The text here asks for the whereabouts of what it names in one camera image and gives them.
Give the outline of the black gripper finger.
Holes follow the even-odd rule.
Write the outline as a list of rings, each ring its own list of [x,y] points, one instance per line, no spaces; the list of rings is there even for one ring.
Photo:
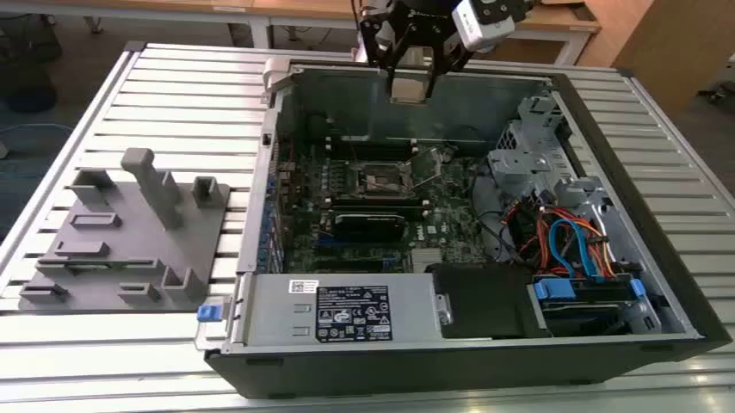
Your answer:
[[[384,28],[392,30],[392,39],[379,36]],[[361,41],[367,63],[385,72],[385,94],[392,98],[392,86],[397,64],[408,50],[415,32],[415,22],[405,19],[363,19]]]
[[[425,99],[432,97],[439,76],[449,72],[461,71],[473,55],[473,53],[467,50],[461,41],[455,44],[448,52],[445,52],[448,38],[449,35],[437,34],[428,41],[428,45],[432,49],[432,62],[427,72]]]

